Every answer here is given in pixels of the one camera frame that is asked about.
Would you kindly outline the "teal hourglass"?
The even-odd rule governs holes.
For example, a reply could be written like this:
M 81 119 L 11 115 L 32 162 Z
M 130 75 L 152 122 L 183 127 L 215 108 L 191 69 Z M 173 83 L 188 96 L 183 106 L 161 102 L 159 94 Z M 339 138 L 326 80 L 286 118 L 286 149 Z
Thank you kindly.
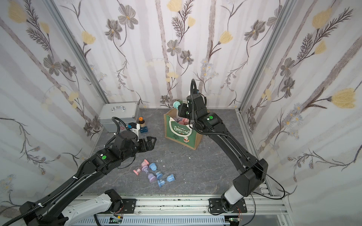
M 182 105 L 182 103 L 180 101 L 175 101 L 173 103 L 173 107 L 177 110 L 179 110 L 180 106 Z

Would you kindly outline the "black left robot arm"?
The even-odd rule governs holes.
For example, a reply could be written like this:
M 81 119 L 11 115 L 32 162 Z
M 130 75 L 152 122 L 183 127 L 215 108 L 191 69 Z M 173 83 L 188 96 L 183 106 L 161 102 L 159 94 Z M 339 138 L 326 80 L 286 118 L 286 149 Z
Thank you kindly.
M 5 225 L 10 226 L 21 219 L 30 226 L 64 225 L 68 219 L 62 213 L 63 210 L 84 190 L 120 167 L 128 158 L 154 149 L 156 137 L 139 138 L 129 128 L 125 131 L 119 129 L 121 124 L 125 125 L 120 118 L 112 117 L 112 121 L 118 129 L 103 149 L 81 163 L 77 172 L 49 195 L 21 205 L 21 214 Z

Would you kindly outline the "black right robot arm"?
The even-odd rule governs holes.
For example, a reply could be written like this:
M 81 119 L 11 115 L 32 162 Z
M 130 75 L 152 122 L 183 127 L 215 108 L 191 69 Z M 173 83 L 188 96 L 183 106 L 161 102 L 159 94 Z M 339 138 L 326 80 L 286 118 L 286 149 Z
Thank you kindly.
M 222 119 L 208 112 L 206 104 L 207 98 L 199 92 L 196 81 L 192 79 L 187 101 L 179 106 L 174 104 L 174 107 L 180 117 L 189 119 L 191 129 L 210 137 L 224 151 L 239 173 L 232 186 L 221 196 L 222 209 L 230 212 L 240 200 L 254 193 L 266 177 L 273 177 L 267 173 L 267 161 L 248 152 L 228 131 Z

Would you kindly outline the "pink hourglass front left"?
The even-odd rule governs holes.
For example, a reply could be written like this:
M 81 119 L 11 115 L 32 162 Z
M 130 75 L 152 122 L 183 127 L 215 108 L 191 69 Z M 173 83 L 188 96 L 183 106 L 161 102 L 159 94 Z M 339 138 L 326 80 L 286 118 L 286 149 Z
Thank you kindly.
M 141 163 L 140 167 L 134 169 L 133 172 L 138 176 L 145 167 L 149 166 L 149 164 L 150 163 L 146 159 L 144 159 L 143 162 Z

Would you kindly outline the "green burlap canvas bag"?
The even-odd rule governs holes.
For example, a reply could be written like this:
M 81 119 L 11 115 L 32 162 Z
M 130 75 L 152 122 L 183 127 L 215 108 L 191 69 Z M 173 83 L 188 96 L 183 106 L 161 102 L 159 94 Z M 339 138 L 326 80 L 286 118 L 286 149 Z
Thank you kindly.
M 165 138 L 196 150 L 202 140 L 202 135 L 191 129 L 189 125 L 176 121 L 177 110 L 172 109 L 164 114 Z

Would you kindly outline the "purple hourglass front left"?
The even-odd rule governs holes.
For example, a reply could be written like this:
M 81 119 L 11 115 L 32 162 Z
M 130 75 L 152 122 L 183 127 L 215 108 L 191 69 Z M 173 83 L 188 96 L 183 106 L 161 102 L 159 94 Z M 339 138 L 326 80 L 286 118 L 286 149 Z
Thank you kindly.
M 157 180 L 156 176 L 150 171 L 148 165 L 143 166 L 141 170 L 147 174 L 150 183 L 153 183 Z

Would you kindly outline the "blue hourglass front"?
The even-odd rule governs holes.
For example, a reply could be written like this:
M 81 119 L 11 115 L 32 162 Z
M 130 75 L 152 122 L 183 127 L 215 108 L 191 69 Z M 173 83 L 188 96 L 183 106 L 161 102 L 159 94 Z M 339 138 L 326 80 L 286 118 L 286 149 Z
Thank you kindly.
M 171 174 L 166 178 L 166 180 L 159 179 L 157 181 L 157 184 L 158 184 L 159 187 L 162 187 L 162 186 L 164 186 L 166 184 L 166 182 L 173 182 L 173 181 L 175 181 L 175 177 L 174 177 L 174 174 Z

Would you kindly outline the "brown bottle orange cap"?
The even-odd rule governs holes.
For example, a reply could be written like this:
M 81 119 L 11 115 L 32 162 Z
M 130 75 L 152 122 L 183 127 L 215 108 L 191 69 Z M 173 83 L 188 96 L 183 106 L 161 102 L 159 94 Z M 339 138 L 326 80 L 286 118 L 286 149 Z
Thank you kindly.
M 139 117 L 139 125 L 141 128 L 146 127 L 146 123 L 143 117 Z

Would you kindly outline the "silver metal case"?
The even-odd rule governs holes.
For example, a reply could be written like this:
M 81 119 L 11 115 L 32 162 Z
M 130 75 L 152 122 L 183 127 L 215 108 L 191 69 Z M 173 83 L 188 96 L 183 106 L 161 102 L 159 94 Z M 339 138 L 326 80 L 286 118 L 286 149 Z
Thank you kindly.
M 141 117 L 139 104 L 137 102 L 123 102 L 104 105 L 99 115 L 99 121 L 107 132 L 117 131 L 112 117 L 120 118 L 126 124 L 137 122 Z

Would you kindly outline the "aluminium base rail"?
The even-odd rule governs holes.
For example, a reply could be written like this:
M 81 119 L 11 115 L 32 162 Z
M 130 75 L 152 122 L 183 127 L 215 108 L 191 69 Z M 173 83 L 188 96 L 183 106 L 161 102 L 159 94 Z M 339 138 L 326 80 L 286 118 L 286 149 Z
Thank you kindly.
M 122 195 L 115 213 L 98 214 L 101 225 L 291 226 L 281 200 L 251 195 L 227 206 L 220 195 Z

